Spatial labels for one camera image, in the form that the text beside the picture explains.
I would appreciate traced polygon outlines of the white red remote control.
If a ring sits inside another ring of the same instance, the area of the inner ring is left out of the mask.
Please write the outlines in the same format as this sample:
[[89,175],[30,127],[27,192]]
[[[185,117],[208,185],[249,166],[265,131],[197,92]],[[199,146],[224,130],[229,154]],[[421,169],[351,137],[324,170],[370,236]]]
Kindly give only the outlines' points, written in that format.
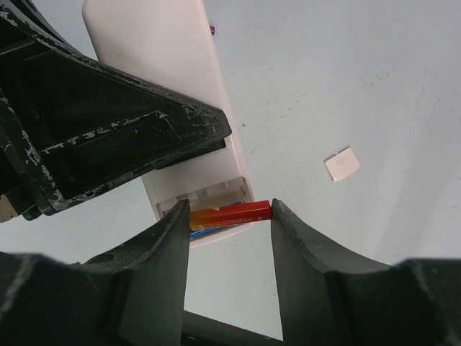
[[180,200],[193,211],[254,200],[210,24],[202,1],[85,1],[84,24],[104,64],[168,89],[176,101],[161,108],[174,140],[225,116],[230,135],[143,176],[161,218]]

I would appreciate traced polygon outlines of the blue battery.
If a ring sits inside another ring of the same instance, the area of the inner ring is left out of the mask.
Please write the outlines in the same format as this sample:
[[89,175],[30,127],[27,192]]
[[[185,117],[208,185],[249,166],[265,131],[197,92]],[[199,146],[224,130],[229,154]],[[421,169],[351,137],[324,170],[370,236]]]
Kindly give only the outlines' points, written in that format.
[[189,217],[190,239],[196,239],[221,228],[235,226],[236,217],[233,215],[237,212],[238,205],[240,203],[191,212]]

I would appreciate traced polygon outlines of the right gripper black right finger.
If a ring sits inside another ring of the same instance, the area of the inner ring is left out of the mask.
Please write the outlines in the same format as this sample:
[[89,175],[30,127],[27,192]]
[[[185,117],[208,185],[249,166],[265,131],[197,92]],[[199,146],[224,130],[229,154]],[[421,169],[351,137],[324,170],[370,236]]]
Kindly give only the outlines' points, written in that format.
[[286,345],[458,345],[460,261],[387,265],[272,202],[271,240]]

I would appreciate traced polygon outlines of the red battery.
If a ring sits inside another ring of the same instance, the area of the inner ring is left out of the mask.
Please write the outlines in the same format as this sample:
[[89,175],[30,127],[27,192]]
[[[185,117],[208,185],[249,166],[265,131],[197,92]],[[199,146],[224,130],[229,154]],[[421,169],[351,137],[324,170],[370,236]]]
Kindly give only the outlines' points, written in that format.
[[265,221],[271,217],[272,209],[270,202],[263,200],[191,212],[189,215],[189,226],[192,231],[199,231]]

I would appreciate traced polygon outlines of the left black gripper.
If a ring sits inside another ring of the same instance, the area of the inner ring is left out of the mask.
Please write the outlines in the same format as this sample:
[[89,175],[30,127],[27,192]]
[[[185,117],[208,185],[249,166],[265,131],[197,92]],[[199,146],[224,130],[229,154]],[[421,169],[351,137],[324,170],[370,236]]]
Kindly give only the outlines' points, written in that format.
[[231,134],[211,109],[174,140],[166,88],[68,44],[33,1],[1,2],[1,222],[58,213]]

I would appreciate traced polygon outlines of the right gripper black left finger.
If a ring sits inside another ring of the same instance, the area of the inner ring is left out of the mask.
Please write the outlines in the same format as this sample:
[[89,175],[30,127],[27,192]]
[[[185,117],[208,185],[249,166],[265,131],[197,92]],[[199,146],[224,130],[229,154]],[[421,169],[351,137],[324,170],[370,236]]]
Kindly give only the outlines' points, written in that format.
[[3,345],[178,345],[189,203],[84,264],[1,254]]

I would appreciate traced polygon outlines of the white battery cover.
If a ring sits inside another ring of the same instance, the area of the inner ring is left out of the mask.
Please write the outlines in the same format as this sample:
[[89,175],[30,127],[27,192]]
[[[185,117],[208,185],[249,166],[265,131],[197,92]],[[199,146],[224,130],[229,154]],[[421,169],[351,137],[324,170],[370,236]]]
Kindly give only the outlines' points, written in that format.
[[333,182],[339,182],[360,168],[360,162],[352,147],[335,152],[324,161],[325,168]]

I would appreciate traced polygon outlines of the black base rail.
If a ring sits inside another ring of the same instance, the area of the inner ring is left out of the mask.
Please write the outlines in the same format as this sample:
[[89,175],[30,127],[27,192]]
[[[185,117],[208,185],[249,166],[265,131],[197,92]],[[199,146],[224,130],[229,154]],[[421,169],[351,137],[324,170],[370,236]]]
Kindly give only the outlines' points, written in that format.
[[188,311],[183,312],[181,345],[283,345],[283,341],[225,324]]

